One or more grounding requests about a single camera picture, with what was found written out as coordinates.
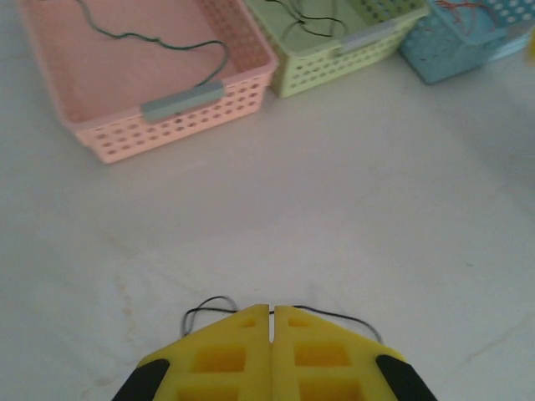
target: pink basket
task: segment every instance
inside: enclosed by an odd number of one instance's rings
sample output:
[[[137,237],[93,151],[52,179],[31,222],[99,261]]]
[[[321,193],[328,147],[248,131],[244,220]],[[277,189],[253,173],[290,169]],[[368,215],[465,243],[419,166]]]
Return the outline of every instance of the pink basket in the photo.
[[[58,113],[105,163],[137,155],[260,109],[277,60],[241,0],[86,0],[113,33],[173,45],[222,40],[187,52],[94,31],[74,0],[19,0]]]

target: green basket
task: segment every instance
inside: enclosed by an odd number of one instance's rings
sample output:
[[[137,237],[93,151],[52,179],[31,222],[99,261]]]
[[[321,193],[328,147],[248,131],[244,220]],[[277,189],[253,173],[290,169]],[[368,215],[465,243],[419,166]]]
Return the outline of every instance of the green basket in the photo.
[[[425,0],[245,0],[279,57],[272,88],[285,98],[376,63],[391,55],[418,19]],[[334,17],[340,23],[307,19],[306,33],[287,10],[298,4],[310,18]]]

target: blue basket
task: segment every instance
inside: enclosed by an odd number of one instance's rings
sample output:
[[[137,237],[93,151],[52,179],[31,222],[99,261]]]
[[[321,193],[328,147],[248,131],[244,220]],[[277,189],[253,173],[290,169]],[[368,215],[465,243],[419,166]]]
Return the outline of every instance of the blue basket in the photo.
[[[416,24],[400,47],[426,84],[484,64],[506,43],[510,25],[535,17],[535,0],[481,0],[485,7],[457,9],[460,23],[435,0],[428,3],[429,16]]]

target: floor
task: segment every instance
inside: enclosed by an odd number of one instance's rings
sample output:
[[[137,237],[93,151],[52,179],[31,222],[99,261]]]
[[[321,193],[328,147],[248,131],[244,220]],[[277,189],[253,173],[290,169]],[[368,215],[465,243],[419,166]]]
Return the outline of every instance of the floor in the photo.
[[[440,401],[535,399],[535,68],[522,55],[433,87],[393,57],[102,165],[56,120],[11,1],[0,399],[111,399],[216,294],[367,319]]]

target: white surface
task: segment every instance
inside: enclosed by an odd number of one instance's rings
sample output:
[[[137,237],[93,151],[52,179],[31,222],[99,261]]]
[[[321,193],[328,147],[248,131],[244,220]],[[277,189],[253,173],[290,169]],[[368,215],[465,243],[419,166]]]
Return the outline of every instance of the white surface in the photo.
[[[394,57],[105,166],[0,4],[1,400],[111,399],[219,293],[369,319],[440,401],[535,399],[522,56],[434,87]]]

